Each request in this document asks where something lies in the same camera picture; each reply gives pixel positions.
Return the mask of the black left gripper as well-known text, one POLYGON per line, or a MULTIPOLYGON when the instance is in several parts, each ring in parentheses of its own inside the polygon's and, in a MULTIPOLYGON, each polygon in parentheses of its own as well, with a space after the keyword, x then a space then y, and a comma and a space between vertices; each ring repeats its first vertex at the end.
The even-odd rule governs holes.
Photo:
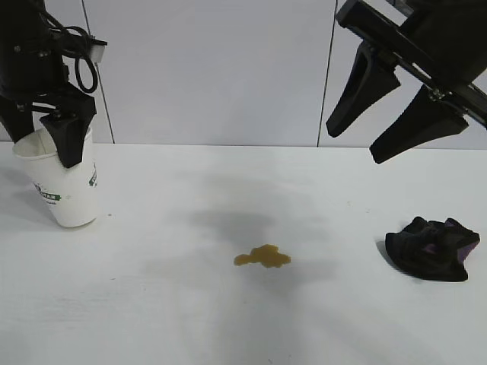
POLYGON ((34 109, 45 116, 61 164, 82 162, 84 139, 96 114, 84 63, 96 75, 96 39, 84 28, 66 26, 43 1, 1 3, 1 124, 14 143, 33 133, 34 109))

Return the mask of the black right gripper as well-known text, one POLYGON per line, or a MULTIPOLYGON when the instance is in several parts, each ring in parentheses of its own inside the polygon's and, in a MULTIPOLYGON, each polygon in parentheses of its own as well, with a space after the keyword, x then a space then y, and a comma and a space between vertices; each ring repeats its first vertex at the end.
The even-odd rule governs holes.
POLYGON ((458 135, 470 116, 486 124, 486 95, 474 80, 486 69, 484 1, 407 1, 401 25, 365 1, 347 1, 338 24, 361 38, 349 79, 326 121, 341 135, 366 109, 397 89, 403 68, 423 87, 370 146, 377 164, 439 138, 458 135))

